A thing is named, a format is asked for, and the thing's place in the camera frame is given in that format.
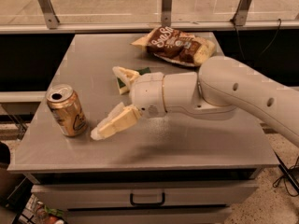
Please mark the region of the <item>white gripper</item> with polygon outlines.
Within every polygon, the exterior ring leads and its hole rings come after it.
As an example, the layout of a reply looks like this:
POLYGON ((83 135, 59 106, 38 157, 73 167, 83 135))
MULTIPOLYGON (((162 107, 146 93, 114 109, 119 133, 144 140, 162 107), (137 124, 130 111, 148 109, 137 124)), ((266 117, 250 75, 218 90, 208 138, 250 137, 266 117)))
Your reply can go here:
POLYGON ((140 76, 137 71, 120 66, 114 66, 112 71, 117 78, 119 88, 126 87, 130 90, 132 105, 125 105, 123 102, 116 105, 91 131, 93 140, 107 139, 134 126, 141 118, 141 114, 145 118, 158 118, 166 114, 163 73, 147 73, 140 76))

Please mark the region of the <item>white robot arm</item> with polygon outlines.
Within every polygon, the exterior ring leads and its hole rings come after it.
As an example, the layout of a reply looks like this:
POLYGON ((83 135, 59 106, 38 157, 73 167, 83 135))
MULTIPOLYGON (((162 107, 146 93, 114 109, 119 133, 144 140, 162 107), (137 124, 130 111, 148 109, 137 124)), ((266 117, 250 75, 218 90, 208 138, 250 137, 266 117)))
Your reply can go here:
POLYGON ((183 113, 195 119, 228 119, 235 108, 262 120, 299 146, 299 91, 229 57, 213 56, 196 72, 144 75, 123 67, 113 72, 131 103, 116 105, 91 132, 94 140, 126 130, 142 117, 183 113))

